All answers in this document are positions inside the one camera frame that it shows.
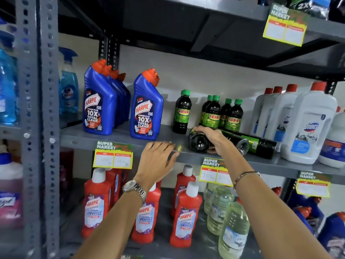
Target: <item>shelf board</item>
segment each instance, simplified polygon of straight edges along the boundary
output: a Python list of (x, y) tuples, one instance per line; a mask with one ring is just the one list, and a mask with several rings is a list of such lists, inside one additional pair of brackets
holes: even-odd
[[(98, 140), (132, 144), (134, 156), (140, 157), (147, 140), (134, 139), (129, 134), (129, 122), (113, 130), (112, 135), (101, 136), (84, 132), (82, 124), (71, 126), (61, 130), (60, 144), (63, 147), (85, 149), (94, 151)], [(177, 162), (201, 165), (204, 157), (221, 158), (216, 154), (200, 154), (188, 148), (188, 133), (179, 135), (173, 133), (171, 126), (161, 125), (157, 141), (173, 142), (175, 150), (180, 152)], [(286, 161), (276, 154), (271, 160), (263, 159), (251, 154), (245, 156), (246, 160), (256, 171), (262, 174), (277, 175), (296, 179), (300, 170), (316, 171), (332, 175), (332, 183), (345, 184), (345, 168), (332, 168), (319, 162), (313, 165), (297, 164)]]

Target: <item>thin bracelet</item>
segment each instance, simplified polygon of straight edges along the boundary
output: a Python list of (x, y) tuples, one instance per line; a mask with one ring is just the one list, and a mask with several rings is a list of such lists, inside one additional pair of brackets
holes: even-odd
[(236, 185), (238, 184), (239, 180), (241, 180), (244, 176), (246, 176), (247, 174), (257, 174), (258, 176), (261, 177), (261, 173), (257, 172), (257, 171), (250, 171), (250, 172), (243, 172), (242, 174), (240, 174), (237, 179), (235, 180), (234, 183), (234, 189), (236, 190)]

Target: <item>price tag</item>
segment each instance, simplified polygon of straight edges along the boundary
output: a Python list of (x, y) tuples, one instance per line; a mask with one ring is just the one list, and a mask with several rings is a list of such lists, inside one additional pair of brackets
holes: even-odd
[(300, 171), (296, 192), (305, 196), (330, 197), (330, 180), (328, 174)]
[(133, 145), (97, 141), (93, 167), (132, 169)]
[(272, 3), (263, 37), (302, 46), (310, 15)]
[(233, 186), (223, 159), (204, 157), (199, 181)]

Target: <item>toilet cleaner bottle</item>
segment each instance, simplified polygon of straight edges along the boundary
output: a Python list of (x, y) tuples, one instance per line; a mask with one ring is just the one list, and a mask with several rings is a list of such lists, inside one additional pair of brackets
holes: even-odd
[(187, 190), (180, 194), (176, 209), (170, 244), (177, 248), (190, 247), (200, 205), (203, 201), (198, 194), (197, 182), (189, 182)]
[(158, 204), (162, 192), (154, 184), (146, 196), (146, 201), (139, 209), (131, 238), (139, 244), (149, 244), (153, 241), (156, 226)]

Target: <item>white bottle cap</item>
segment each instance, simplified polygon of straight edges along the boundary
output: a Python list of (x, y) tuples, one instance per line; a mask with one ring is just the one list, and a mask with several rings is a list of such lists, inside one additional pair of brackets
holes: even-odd
[(149, 190), (149, 192), (153, 192), (154, 190), (156, 190), (156, 184), (154, 184), (151, 189)]
[(95, 168), (92, 174), (93, 183), (103, 183), (106, 180), (106, 170), (104, 168)]
[(197, 182), (189, 182), (187, 185), (186, 194), (190, 197), (197, 197), (199, 186)]
[(192, 174), (193, 174), (193, 167), (192, 167), (192, 165), (185, 164), (185, 166), (183, 167), (183, 172), (182, 173), (183, 173), (184, 176), (188, 176), (188, 177), (192, 176)]

